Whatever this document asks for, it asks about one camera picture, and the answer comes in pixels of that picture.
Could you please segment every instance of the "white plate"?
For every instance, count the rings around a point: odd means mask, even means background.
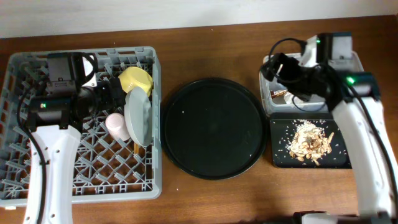
[[[148,146],[152,142],[152,105],[142,88],[135,87],[127,94],[124,118],[131,139]]]

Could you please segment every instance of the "wooden surface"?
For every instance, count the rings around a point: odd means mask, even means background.
[[[398,26],[394,16],[275,22],[189,29],[110,32],[0,40],[0,68],[14,52],[153,46],[162,65],[162,96],[185,83],[223,77],[259,99],[262,58],[281,38],[307,39],[320,32],[350,31],[354,50],[381,87],[387,131],[398,150]],[[283,52],[297,52],[283,44]],[[73,206],[75,223],[237,223],[267,220],[304,210],[355,214],[352,170],[278,169],[271,151],[244,174],[222,181],[192,177],[163,156],[163,191],[156,200]],[[1,223],[21,223],[24,208],[0,209]]]

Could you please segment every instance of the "black round tray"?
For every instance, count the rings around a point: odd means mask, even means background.
[[[209,78],[181,88],[162,113],[162,147],[195,177],[220,180],[248,170],[266,148],[267,118],[245,87]]]

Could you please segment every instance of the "white wall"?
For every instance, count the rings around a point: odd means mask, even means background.
[[[0,37],[396,13],[397,0],[0,0]]]

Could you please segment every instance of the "green light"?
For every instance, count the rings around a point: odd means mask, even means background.
[[[355,79],[353,79],[352,77],[347,77],[346,79],[347,79],[348,84],[352,85],[355,82]]]

